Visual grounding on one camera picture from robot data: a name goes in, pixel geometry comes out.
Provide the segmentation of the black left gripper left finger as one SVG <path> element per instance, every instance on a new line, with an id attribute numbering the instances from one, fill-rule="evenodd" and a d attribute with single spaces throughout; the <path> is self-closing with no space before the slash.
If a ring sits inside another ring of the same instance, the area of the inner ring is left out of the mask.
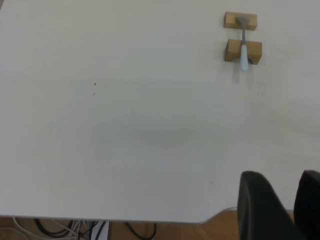
<path id="1" fill-rule="evenodd" d="M 260 173 L 240 176 L 237 223 L 240 240 L 305 240 L 270 182 Z"/>

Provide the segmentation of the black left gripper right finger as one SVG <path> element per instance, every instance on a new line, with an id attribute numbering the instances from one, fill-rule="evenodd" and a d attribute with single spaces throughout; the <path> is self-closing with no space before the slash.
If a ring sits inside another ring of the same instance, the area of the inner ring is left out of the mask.
<path id="1" fill-rule="evenodd" d="M 295 203 L 294 222 L 308 240 L 320 238 L 320 173 L 305 170 L 300 178 Z"/>

